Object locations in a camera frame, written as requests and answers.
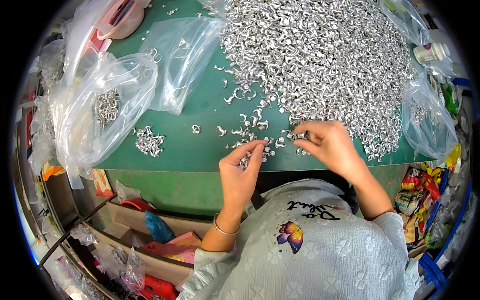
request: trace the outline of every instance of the finger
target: finger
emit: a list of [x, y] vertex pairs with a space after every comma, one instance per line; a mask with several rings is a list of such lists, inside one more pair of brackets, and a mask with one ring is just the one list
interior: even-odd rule
[[324, 156], [323, 150], [322, 150], [321, 147], [315, 145], [314, 143], [312, 143], [310, 141], [307, 141], [307, 140], [295, 140], [293, 142], [293, 144], [295, 146], [298, 146], [298, 147], [304, 149], [305, 151], [310, 152], [316, 158], [323, 161], [323, 156]]
[[310, 132], [310, 135], [309, 135], [309, 140], [310, 142], [314, 143], [315, 145], [317, 146], [320, 146], [322, 144], [322, 139], [319, 138], [316, 134], [314, 134], [313, 132]]
[[320, 122], [308, 121], [295, 127], [295, 130], [293, 131], [293, 133], [298, 134], [305, 131], [312, 131], [318, 137], [321, 138], [323, 137], [323, 132], [327, 129], [329, 125], [330, 124], [328, 124], [327, 121], [320, 121]]
[[266, 145], [267, 141], [265, 140], [255, 140], [249, 143], [243, 144], [242, 146], [238, 147], [237, 149], [233, 150], [229, 155], [224, 157], [224, 161], [230, 165], [238, 165], [240, 160], [245, 157], [247, 151], [252, 151], [258, 145]]
[[262, 165], [262, 158], [264, 153], [264, 145], [257, 145], [252, 152], [250, 162], [245, 172], [250, 174], [258, 174], [260, 166]]

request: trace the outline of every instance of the woman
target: woman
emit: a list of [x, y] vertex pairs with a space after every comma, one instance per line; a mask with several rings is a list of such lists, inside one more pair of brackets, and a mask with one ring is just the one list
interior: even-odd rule
[[[348, 180], [365, 219], [323, 180], [300, 180], [262, 194], [265, 204], [240, 218], [266, 141], [245, 144], [220, 163], [224, 206], [196, 251], [179, 299], [412, 299], [418, 263], [408, 259], [402, 218], [338, 121], [307, 122], [299, 146]], [[250, 163], [238, 167], [247, 151]], [[236, 251], [231, 251], [236, 242]]]

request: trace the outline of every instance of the green workbench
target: green workbench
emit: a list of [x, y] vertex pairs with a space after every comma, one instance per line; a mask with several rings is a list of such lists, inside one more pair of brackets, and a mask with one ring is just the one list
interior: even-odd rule
[[[154, 22], [195, 17], [198, 12], [201, 12], [204, 16], [208, 15], [208, 11], [202, 10], [202, 5], [196, 0], [153, 0], [151, 3], [153, 7], [145, 9], [145, 18], [142, 24], [130, 37], [123, 40], [112, 40], [108, 51], [113, 53], [115, 57], [119, 58], [138, 52], [142, 44], [142, 37], [146, 36], [146, 31], [150, 29]], [[175, 8], [178, 8], [178, 11], [173, 15], [167, 15], [168, 11]], [[256, 84], [253, 87], [257, 91], [257, 97], [254, 100], [235, 99], [231, 105], [225, 103], [224, 98], [228, 97], [228, 94], [236, 86], [233, 84], [233, 75], [214, 69], [215, 65], [218, 67], [226, 66], [229, 69], [231, 62], [225, 59], [225, 54], [222, 52], [223, 50], [218, 47], [205, 71], [198, 78], [196, 88], [191, 93], [183, 112], [179, 116], [165, 111], [159, 112], [148, 109], [136, 123], [137, 128], [151, 125], [154, 133], [166, 136], [162, 144], [164, 152], [160, 153], [160, 157], [142, 154], [135, 147], [136, 136], [129, 135], [118, 149], [96, 168], [177, 172], [218, 171], [218, 161], [231, 151], [225, 149], [225, 146], [227, 144], [232, 145], [241, 139], [239, 135], [231, 134], [231, 130], [238, 130], [240, 126], [245, 129], [243, 123], [240, 122], [239, 114], [255, 115], [253, 113], [253, 110], [256, 109], [255, 103], [259, 103], [261, 100], [261, 88]], [[228, 80], [226, 89], [223, 89], [222, 78]], [[292, 129], [288, 122], [288, 114], [281, 114], [275, 103], [273, 103], [271, 109], [263, 109], [262, 117], [262, 120], [269, 121], [269, 128], [262, 132], [257, 128], [252, 130], [258, 135], [259, 139], [267, 136], [277, 139], [280, 136], [280, 130]], [[200, 134], [192, 133], [193, 124], [201, 127]], [[219, 133], [216, 131], [218, 125], [228, 130], [225, 136], [218, 136]], [[287, 144], [285, 148], [275, 149], [272, 145], [276, 155], [269, 157], [268, 161], [262, 164], [261, 171], [326, 168], [313, 156], [298, 156], [296, 146], [286, 138], [285, 141]], [[361, 143], [355, 140], [354, 144], [360, 156], [366, 160], [367, 156]], [[384, 166], [431, 160], [429, 157], [417, 154], [404, 137], [399, 141], [398, 146], [398, 151], [382, 157], [381, 163], [375, 160], [367, 162], [367, 165]]]

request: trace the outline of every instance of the blue shelf frame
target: blue shelf frame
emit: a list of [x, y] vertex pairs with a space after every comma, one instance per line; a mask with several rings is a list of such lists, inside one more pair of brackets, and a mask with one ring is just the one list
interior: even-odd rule
[[436, 288], [436, 292], [433, 293], [429, 299], [433, 299], [436, 297], [438, 292], [443, 288], [443, 286], [447, 283], [447, 278], [445, 278], [443, 271], [440, 270], [440, 268], [437, 266], [437, 261], [442, 257], [443, 253], [445, 250], [448, 248], [448, 245], [453, 239], [453, 236], [456, 233], [456, 230], [458, 229], [458, 226], [462, 222], [463, 215], [465, 214], [465, 209], [467, 207], [467, 202], [468, 198], [470, 197], [470, 194], [472, 192], [472, 181], [469, 182], [468, 184], [468, 190], [467, 194], [465, 195], [465, 199], [463, 200], [462, 203], [462, 208], [460, 210], [460, 214], [458, 215], [458, 218], [456, 219], [456, 222], [452, 228], [452, 232], [450, 232], [450, 235], [448, 236], [445, 245], [442, 247], [436, 258], [433, 260], [430, 255], [425, 252], [422, 257], [419, 259], [419, 265], [423, 268], [425, 271], [423, 276], [425, 277], [425, 281], [427, 284], [433, 283]]
[[[452, 83], [454, 85], [467, 86], [471, 88], [469, 79], [455, 78], [454, 80], [452, 80]], [[475, 98], [473, 99], [473, 110], [474, 110], [475, 119], [478, 119], [479, 113], [478, 113], [477, 102]], [[440, 191], [439, 191], [440, 194], [443, 194], [445, 191], [445, 186], [446, 186], [446, 183], [448, 180], [448, 174], [449, 174], [448, 172], [449, 170], [446, 169], [444, 173], [444, 177], [442, 179], [442, 184], [440, 186]], [[471, 192], [472, 192], [472, 181], [468, 183], [467, 195], [463, 200], [462, 209], [460, 210], [460, 214], [458, 215], [458, 218], [454, 224], [454, 227], [452, 228], [452, 232], [450, 232], [450, 235], [448, 236], [445, 242], [445, 245], [442, 247], [437, 257], [434, 260], [432, 260], [430, 255], [427, 252], [425, 252], [422, 255], [422, 257], [419, 259], [419, 264], [425, 271], [425, 273], [423, 274], [423, 276], [425, 277], [425, 281], [427, 282], [427, 284], [433, 283], [436, 288], [436, 291], [429, 297], [429, 299], [435, 298], [447, 282], [447, 278], [444, 277], [442, 270], [440, 270], [440, 268], [437, 266], [437, 261], [440, 259], [440, 257], [442, 257], [443, 253], [448, 248], [448, 245], [452, 241], [453, 236], [455, 235], [456, 230], [458, 229], [458, 226], [462, 222], [463, 215], [465, 214], [465, 208], [467, 207], [468, 198], [470, 197]], [[435, 214], [437, 213], [439, 206], [440, 206], [440, 201], [437, 201], [435, 203], [435, 206], [433, 207], [432, 214], [429, 220], [427, 221], [425, 232], [428, 230], [428, 228], [432, 224], [433, 217], [435, 217]]]

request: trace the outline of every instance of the silver bangle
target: silver bangle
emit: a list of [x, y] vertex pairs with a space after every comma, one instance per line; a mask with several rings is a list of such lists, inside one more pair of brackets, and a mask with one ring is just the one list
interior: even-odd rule
[[221, 233], [225, 234], [225, 235], [236, 235], [239, 231], [240, 231], [240, 227], [238, 228], [237, 231], [235, 231], [234, 233], [226, 233], [224, 232], [223, 230], [220, 229], [220, 227], [218, 227], [218, 225], [216, 224], [216, 217], [218, 217], [218, 213], [215, 214], [215, 217], [213, 217], [213, 226], [215, 226], [215, 230], [218, 230], [220, 231]]

